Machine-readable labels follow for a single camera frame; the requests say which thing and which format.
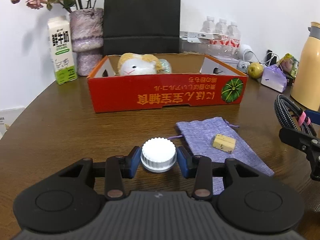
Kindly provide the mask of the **purple knitted drawstring bag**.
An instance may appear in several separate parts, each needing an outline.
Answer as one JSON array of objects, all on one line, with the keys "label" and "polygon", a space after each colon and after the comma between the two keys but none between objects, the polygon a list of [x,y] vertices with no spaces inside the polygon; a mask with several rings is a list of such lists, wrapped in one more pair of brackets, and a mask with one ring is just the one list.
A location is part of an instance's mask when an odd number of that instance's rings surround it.
[{"label": "purple knitted drawstring bag", "polygon": [[[203,155],[218,163],[223,163],[227,158],[235,158],[265,175],[274,175],[274,172],[250,148],[247,142],[238,135],[235,126],[222,117],[214,117],[203,121],[180,121],[176,123],[176,127],[177,132],[183,136],[194,155]],[[213,147],[213,141],[217,134],[236,140],[235,149],[232,153]]]}]

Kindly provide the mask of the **small beige soap block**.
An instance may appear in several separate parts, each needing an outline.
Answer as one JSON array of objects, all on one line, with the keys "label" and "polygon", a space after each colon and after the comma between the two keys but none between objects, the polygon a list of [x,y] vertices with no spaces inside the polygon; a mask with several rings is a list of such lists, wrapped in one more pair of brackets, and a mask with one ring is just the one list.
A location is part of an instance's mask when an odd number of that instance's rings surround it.
[{"label": "small beige soap block", "polygon": [[236,139],[228,137],[226,135],[217,134],[213,140],[213,148],[227,152],[229,154],[233,153],[236,145]]}]

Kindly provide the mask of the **white ribbed jar lid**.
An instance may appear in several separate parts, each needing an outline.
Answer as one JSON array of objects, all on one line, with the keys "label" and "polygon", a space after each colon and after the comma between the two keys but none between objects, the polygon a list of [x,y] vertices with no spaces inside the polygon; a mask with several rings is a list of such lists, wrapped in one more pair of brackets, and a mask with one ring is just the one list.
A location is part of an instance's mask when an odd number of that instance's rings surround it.
[{"label": "white ribbed jar lid", "polygon": [[144,168],[150,172],[167,172],[176,163],[176,146],[166,138],[149,139],[142,146],[140,159]]}]

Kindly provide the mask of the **iridescent clear plastic ball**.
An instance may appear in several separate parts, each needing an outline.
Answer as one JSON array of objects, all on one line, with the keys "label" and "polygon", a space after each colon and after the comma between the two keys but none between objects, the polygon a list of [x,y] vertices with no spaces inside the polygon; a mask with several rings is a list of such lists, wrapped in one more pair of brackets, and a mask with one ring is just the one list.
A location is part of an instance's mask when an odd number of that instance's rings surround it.
[{"label": "iridescent clear plastic ball", "polygon": [[159,71],[159,74],[171,74],[172,73],[172,67],[171,64],[166,59],[159,59],[161,64],[161,70]]}]

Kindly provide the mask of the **yellow white plush toy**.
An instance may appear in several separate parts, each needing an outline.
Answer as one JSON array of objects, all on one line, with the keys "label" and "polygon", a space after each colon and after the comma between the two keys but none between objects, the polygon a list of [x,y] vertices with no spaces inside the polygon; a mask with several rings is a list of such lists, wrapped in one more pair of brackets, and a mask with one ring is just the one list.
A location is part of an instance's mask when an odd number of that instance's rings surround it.
[{"label": "yellow white plush toy", "polygon": [[125,53],[118,61],[118,73],[121,76],[158,74],[161,71],[160,60],[151,54]]}]

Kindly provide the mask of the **yellow thermos jug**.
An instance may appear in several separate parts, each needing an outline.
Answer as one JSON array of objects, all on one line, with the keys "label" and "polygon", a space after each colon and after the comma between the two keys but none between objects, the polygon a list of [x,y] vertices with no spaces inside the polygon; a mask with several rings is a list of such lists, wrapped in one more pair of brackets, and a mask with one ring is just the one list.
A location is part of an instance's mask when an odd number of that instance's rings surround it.
[{"label": "yellow thermos jug", "polygon": [[319,110],[319,23],[311,22],[309,36],[304,44],[291,97],[304,107]]}]

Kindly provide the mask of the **colourful snack packet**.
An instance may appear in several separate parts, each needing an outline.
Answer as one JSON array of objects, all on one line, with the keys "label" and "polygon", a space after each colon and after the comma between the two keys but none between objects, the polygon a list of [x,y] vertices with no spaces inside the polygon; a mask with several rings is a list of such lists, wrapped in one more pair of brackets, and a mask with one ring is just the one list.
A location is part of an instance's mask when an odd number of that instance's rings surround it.
[{"label": "colourful snack packet", "polygon": [[293,55],[290,53],[285,54],[285,56],[279,60],[278,64],[285,74],[293,79],[296,78],[299,61]]}]

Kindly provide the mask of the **purple white gift bag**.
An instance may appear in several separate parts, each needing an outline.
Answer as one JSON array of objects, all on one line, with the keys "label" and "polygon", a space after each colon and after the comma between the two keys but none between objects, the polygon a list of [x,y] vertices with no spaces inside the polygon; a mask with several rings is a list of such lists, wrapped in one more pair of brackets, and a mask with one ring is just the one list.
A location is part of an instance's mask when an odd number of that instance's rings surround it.
[{"label": "purple white gift bag", "polygon": [[287,86],[287,78],[277,64],[266,66],[261,77],[262,85],[282,93]]}]

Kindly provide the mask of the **yellow green apple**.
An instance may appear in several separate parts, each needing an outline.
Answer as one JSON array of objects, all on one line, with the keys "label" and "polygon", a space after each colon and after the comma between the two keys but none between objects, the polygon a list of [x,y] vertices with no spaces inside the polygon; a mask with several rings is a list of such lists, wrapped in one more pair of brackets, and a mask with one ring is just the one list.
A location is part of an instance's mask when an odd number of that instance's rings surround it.
[{"label": "yellow green apple", "polygon": [[264,72],[264,67],[260,63],[253,62],[247,68],[247,74],[253,79],[259,79],[262,77]]}]

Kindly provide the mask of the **small white desk fan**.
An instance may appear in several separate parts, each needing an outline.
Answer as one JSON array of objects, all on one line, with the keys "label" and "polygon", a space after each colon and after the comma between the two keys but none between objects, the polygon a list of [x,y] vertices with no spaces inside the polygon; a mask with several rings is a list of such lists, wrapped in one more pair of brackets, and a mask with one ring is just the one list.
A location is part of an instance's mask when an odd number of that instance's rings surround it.
[{"label": "small white desk fan", "polygon": [[252,48],[249,45],[241,44],[238,49],[238,64],[237,69],[243,73],[247,73],[247,68],[251,63],[253,57]]}]

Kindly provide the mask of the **small white tin box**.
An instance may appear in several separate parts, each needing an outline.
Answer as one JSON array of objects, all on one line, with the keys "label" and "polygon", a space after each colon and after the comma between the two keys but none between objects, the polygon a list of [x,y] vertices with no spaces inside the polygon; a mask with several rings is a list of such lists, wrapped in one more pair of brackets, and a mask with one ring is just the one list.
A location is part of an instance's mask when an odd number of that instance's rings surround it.
[{"label": "small white tin box", "polygon": [[220,56],[220,57],[216,57],[217,59],[219,59],[220,61],[232,66],[233,68],[236,68],[239,60],[238,59],[234,59],[232,57],[224,57],[224,56]]}]

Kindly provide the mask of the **right clear water bottle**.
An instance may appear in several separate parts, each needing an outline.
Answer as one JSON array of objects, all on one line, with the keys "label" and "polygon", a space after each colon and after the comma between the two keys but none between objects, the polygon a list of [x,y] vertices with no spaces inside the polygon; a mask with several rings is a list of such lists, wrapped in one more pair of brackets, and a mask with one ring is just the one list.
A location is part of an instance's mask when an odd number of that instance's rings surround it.
[{"label": "right clear water bottle", "polygon": [[236,22],[231,22],[227,27],[228,49],[232,57],[236,57],[240,47],[241,33]]}]

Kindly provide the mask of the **white board on floor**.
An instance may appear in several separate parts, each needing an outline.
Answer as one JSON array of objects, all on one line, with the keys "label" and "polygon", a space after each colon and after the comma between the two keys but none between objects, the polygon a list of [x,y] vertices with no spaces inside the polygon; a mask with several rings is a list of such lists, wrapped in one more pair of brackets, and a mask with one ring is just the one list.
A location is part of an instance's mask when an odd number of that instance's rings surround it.
[{"label": "white board on floor", "polygon": [[0,139],[24,110],[24,107],[0,110]]}]

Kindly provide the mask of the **middle clear water bottle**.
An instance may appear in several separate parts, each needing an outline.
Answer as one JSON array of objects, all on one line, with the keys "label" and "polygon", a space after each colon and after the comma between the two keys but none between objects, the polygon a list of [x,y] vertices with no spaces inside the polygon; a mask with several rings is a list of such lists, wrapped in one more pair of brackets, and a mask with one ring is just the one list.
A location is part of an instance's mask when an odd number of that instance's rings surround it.
[{"label": "middle clear water bottle", "polygon": [[227,20],[221,18],[215,26],[216,40],[220,55],[225,54],[229,37],[227,35]]}]

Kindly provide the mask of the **white green milk carton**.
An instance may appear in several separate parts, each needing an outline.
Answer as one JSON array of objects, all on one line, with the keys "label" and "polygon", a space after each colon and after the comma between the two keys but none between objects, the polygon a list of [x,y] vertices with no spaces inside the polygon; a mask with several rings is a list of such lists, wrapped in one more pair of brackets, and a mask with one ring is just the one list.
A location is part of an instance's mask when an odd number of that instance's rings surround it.
[{"label": "white green milk carton", "polygon": [[66,16],[48,20],[49,43],[56,82],[61,85],[77,79],[71,30]]}]

